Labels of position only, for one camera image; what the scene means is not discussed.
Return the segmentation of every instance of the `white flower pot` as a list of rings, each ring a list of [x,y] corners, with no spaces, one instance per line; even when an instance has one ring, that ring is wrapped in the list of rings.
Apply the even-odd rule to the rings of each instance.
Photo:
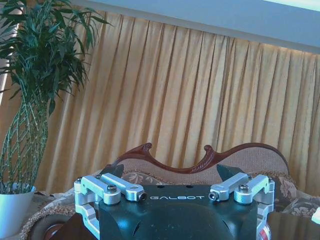
[[[27,193],[0,194],[0,239],[18,233],[35,191],[33,186]]]

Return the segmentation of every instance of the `curtain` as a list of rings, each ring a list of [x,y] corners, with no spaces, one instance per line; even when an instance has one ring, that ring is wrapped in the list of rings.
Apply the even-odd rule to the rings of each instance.
[[[50,117],[39,190],[65,191],[145,142],[157,160],[177,168],[200,161],[206,144],[223,152],[261,142],[283,153],[300,190],[320,194],[319,55],[106,17],[113,26],[100,28],[90,81],[62,95]],[[0,113],[12,112],[9,104],[4,97]]]

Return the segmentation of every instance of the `black plastic casing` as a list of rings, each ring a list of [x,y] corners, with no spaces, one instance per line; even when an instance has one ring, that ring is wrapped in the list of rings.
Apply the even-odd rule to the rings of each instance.
[[[101,240],[256,240],[257,203],[209,199],[210,185],[144,185],[147,198],[99,203]]]

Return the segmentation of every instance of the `braided plant stem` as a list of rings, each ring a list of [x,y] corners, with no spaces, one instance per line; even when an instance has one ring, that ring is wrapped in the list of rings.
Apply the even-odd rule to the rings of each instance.
[[[27,102],[22,97],[2,146],[0,194],[31,191],[48,139],[47,105],[46,101]]]

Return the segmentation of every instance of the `logo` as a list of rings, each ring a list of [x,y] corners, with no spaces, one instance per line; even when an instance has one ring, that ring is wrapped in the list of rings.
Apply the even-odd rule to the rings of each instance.
[[[195,200],[195,199],[203,199],[205,196],[150,196],[151,200]]]

